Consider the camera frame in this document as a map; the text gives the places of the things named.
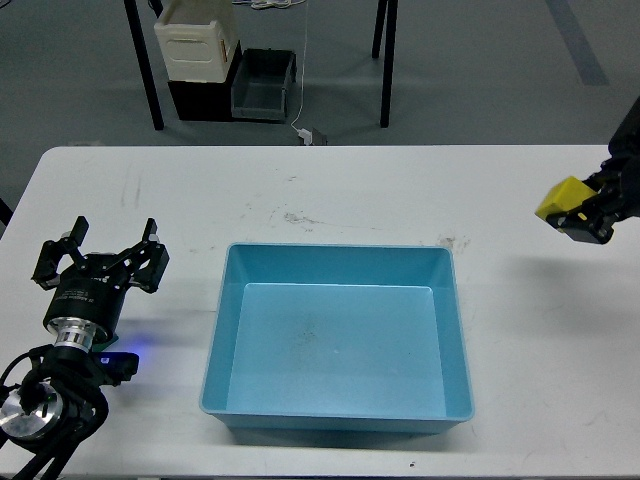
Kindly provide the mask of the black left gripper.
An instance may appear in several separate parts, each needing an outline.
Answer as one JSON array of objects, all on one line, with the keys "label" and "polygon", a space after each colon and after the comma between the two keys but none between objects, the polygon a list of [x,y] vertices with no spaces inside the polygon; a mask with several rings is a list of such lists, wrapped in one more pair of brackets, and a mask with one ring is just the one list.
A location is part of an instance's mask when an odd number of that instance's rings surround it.
[{"label": "black left gripper", "polygon": [[[158,290],[169,263],[166,246],[157,235],[157,223],[148,218],[141,240],[118,254],[79,250],[89,223],[78,216],[72,229],[58,240],[43,243],[32,280],[43,290],[54,289],[43,325],[57,345],[103,345],[115,333],[126,290],[148,294]],[[60,261],[72,265],[58,273]]]}]

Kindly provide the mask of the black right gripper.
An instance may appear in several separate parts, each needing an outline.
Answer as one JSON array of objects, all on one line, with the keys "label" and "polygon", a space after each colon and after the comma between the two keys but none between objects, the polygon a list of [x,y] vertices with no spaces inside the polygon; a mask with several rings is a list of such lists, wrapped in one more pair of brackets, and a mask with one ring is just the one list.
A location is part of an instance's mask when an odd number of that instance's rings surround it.
[{"label": "black right gripper", "polygon": [[[596,193],[619,183],[623,211],[639,216],[639,99],[626,114],[608,144],[610,159],[582,183]],[[614,234],[613,220],[602,209],[601,199],[564,199],[544,220],[576,242],[604,245]]]}]

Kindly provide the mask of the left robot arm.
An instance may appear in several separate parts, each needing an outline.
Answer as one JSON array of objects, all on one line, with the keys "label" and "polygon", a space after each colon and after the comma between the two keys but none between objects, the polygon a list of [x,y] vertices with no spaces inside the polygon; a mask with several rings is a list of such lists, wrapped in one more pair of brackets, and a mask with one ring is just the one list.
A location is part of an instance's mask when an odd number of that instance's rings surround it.
[{"label": "left robot arm", "polygon": [[1,375],[7,380],[23,360],[31,365],[21,382],[1,385],[1,441],[33,455],[18,479],[57,478],[105,423],[103,387],[130,381],[139,368],[137,354],[107,349],[126,294],[132,287],[156,292],[169,263],[154,219],[119,253],[82,253],[88,229],[80,216],[60,239],[43,243],[32,279],[53,293],[43,326],[55,340],[19,355]]}]

